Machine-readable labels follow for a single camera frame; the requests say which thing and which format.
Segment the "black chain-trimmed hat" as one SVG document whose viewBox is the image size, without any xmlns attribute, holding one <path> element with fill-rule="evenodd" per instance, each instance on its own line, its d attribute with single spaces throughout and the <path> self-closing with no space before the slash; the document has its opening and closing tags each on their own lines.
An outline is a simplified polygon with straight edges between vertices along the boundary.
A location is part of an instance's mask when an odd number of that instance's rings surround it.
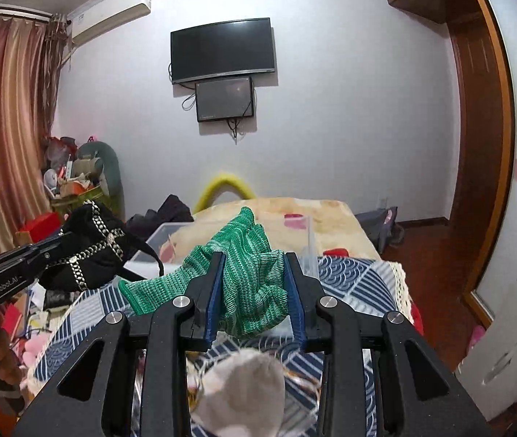
<svg viewBox="0 0 517 437">
<path fill-rule="evenodd" d="M 101 202 L 86 200 L 73 210 L 62 226 L 59 245 L 50 254 L 48 265 L 39 274 L 47 290 L 84 292 L 99 289 L 119 276 L 129 282 L 143 277 L 125 267 L 137 252 L 145 253 L 164 266 L 155 251 L 130 233 L 124 223 Z"/>
</svg>

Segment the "dark clothes pile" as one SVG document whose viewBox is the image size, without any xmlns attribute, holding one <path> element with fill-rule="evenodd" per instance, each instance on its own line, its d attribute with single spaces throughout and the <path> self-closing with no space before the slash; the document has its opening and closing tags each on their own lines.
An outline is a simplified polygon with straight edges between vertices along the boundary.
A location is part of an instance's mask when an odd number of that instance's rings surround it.
<svg viewBox="0 0 517 437">
<path fill-rule="evenodd" d="M 147 241 L 163 224 L 192 221 L 193 216 L 189 207 L 178 196 L 171 194 L 157 210 L 148 209 L 144 215 L 133 215 L 125 223 L 125 227 L 132 235 Z"/>
</svg>

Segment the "white plastic stool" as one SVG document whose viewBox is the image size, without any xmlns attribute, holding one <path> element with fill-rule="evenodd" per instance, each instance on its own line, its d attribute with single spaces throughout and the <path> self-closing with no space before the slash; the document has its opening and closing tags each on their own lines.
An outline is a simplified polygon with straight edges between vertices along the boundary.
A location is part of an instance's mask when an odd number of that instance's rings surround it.
<svg viewBox="0 0 517 437">
<path fill-rule="evenodd" d="M 517 401 L 517 280 L 455 375 L 488 421 Z"/>
</svg>

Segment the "small wall monitor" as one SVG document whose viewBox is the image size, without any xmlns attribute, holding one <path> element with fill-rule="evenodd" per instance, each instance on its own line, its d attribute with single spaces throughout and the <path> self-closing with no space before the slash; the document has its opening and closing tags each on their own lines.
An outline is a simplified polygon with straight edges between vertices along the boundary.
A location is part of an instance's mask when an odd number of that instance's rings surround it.
<svg viewBox="0 0 517 437">
<path fill-rule="evenodd" d="M 233 121 L 252 117 L 254 91 L 250 77 L 230 77 L 195 84 L 198 122 Z"/>
</svg>

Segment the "blue white patterned tablecloth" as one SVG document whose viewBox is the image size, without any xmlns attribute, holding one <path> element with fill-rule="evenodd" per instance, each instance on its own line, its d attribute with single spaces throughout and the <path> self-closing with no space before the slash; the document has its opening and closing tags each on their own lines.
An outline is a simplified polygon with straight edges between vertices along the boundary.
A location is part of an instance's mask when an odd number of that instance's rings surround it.
<svg viewBox="0 0 517 437">
<path fill-rule="evenodd" d="M 399 263 L 321 256 L 318 258 L 318 277 L 326 294 L 357 312 L 382 317 L 391 310 L 399 310 L 404 317 L 412 318 L 405 272 Z M 41 391 L 92 329 L 113 311 L 120 311 L 128 317 L 133 315 L 115 283 L 80 295 L 27 371 L 27 388 L 31 395 Z M 323 358 L 320 353 L 300 351 L 299 345 L 292 341 L 290 320 L 248 340 L 236 340 L 221 332 L 207 352 L 190 358 L 187 364 L 189 380 L 199 385 L 213 366 L 243 348 L 267 353 L 284 366 L 285 410 L 278 434 L 314 436 Z"/>
</svg>

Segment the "green knitted cloth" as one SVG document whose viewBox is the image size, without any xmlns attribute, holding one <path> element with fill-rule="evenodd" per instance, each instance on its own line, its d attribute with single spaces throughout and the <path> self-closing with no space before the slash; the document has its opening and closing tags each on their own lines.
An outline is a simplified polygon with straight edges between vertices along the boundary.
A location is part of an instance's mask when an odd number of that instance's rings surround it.
<svg viewBox="0 0 517 437">
<path fill-rule="evenodd" d="M 244 207 L 236 216 L 234 225 L 242 227 L 253 217 L 252 211 Z M 118 288 L 135 314 L 152 313 L 164 303 L 183 295 L 193 278 L 207 272 L 211 256 L 217 252 L 221 251 L 210 245 L 198 247 L 174 272 L 135 282 L 121 279 Z M 283 322 L 288 316 L 284 253 L 225 255 L 220 329 L 236 338 L 246 338 Z"/>
</svg>

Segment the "white fabric pouch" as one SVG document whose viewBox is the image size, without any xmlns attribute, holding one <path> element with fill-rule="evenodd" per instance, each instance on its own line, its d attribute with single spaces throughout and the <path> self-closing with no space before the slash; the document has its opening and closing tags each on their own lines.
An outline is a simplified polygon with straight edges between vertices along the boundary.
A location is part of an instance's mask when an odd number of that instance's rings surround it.
<svg viewBox="0 0 517 437">
<path fill-rule="evenodd" d="M 213 365 L 190 412 L 193 422 L 216 436 L 275 436 L 284 417 L 285 379 L 281 363 L 243 348 Z"/>
</svg>

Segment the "beige floral blanket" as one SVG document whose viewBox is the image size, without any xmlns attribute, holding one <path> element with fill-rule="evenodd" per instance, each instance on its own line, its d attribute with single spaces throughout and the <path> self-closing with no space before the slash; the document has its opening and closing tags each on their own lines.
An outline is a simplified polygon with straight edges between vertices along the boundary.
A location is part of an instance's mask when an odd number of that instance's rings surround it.
<svg viewBox="0 0 517 437">
<path fill-rule="evenodd" d="M 164 263 L 179 263 L 193 247 L 206 244 L 244 207 L 263 226 L 272 249 L 308 251 L 316 257 L 341 249 L 355 259 L 380 257 L 346 203 L 264 197 L 217 204 L 194 214 L 191 223 L 179 227 L 161 243 L 160 259 Z"/>
</svg>

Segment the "striped pink gold curtain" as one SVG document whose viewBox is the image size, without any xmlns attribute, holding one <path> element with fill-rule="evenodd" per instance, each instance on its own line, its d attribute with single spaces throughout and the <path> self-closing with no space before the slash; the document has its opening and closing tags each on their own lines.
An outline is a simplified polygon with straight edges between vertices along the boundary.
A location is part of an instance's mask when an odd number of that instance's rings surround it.
<svg viewBox="0 0 517 437">
<path fill-rule="evenodd" d="M 66 40 L 56 18 L 0 16 L 0 253 L 50 209 L 42 171 Z"/>
</svg>

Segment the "large wall television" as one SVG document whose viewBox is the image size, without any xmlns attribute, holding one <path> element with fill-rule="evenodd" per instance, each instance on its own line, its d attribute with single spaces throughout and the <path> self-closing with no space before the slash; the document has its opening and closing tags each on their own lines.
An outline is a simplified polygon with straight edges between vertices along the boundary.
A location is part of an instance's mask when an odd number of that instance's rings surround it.
<svg viewBox="0 0 517 437">
<path fill-rule="evenodd" d="M 171 82 L 276 71 L 271 21 L 212 23 L 171 33 Z"/>
</svg>

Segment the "green cardboard box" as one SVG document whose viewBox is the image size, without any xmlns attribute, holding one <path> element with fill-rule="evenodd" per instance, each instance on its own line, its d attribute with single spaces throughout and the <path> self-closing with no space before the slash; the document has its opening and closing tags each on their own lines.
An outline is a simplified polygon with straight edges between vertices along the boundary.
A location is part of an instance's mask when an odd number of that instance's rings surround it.
<svg viewBox="0 0 517 437">
<path fill-rule="evenodd" d="M 55 198 L 51 201 L 52 209 L 64 220 L 66 214 L 83 205 L 85 200 L 94 200 L 104 204 L 113 214 L 121 214 L 120 203 L 116 197 L 106 195 L 100 186 L 92 188 L 79 195 L 71 195 L 63 198 Z"/>
</svg>

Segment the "white air conditioner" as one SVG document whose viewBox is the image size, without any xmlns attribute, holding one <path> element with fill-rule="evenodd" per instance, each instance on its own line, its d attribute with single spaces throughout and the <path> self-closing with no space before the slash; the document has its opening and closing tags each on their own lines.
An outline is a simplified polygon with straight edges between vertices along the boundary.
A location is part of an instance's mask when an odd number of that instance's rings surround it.
<svg viewBox="0 0 517 437">
<path fill-rule="evenodd" d="M 151 0 L 100 0 L 70 14 L 70 38 L 79 47 L 136 19 L 148 16 Z"/>
</svg>

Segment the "clear plastic storage box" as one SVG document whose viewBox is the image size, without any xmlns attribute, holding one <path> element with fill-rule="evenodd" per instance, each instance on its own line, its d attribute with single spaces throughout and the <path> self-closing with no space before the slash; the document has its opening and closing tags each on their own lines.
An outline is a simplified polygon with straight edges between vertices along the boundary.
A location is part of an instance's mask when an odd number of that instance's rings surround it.
<svg viewBox="0 0 517 437">
<path fill-rule="evenodd" d="M 254 216 L 242 227 L 234 225 L 235 216 L 225 220 L 195 220 L 191 223 L 166 223 L 147 239 L 164 266 L 171 273 L 198 247 L 231 255 L 261 255 L 279 251 L 294 253 L 305 275 L 318 278 L 318 252 L 311 218 L 303 214 L 274 214 Z M 145 253 L 135 253 L 125 267 L 142 277 L 156 278 L 157 263 Z"/>
</svg>

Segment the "red box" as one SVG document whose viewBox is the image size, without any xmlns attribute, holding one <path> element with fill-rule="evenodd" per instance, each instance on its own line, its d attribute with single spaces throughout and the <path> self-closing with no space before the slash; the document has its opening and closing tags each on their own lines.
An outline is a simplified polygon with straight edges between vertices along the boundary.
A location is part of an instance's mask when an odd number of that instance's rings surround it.
<svg viewBox="0 0 517 437">
<path fill-rule="evenodd" d="M 28 221 L 20 230 L 15 232 L 17 246 L 38 243 L 57 232 L 61 227 L 61 220 L 55 211 L 47 212 Z"/>
</svg>

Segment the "grey green cushion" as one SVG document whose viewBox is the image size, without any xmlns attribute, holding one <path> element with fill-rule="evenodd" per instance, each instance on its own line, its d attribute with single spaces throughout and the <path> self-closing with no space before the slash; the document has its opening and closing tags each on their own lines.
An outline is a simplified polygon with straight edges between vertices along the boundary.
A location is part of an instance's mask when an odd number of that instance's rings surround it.
<svg viewBox="0 0 517 437">
<path fill-rule="evenodd" d="M 116 211 L 123 207 L 123 189 L 118 158 L 110 145 L 103 141 L 89 141 L 77 150 L 77 160 L 88 168 L 87 177 L 102 189 Z"/>
</svg>

